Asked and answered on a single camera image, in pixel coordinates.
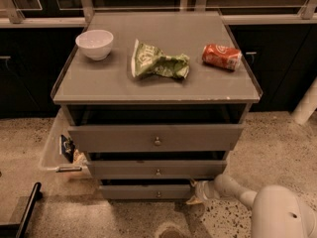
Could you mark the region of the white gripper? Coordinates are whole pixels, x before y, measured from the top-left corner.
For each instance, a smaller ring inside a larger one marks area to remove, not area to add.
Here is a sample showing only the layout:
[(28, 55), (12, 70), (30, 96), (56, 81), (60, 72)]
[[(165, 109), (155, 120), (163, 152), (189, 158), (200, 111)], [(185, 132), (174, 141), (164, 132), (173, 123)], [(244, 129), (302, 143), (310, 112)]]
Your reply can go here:
[(220, 194), (216, 190), (212, 180), (197, 181), (195, 179), (191, 179), (189, 182), (190, 185), (195, 188), (195, 195), (186, 201), (187, 205), (201, 204), (204, 201), (220, 198)]

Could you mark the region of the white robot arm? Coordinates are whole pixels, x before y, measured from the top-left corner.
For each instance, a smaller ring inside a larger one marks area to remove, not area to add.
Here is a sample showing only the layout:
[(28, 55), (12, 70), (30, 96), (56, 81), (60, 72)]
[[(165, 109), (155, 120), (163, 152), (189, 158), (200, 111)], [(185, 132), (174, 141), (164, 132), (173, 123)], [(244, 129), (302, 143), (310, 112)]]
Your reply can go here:
[(246, 188), (228, 175), (213, 180), (192, 180), (187, 204), (235, 198), (251, 213), (252, 238), (317, 238), (317, 212), (284, 186)]

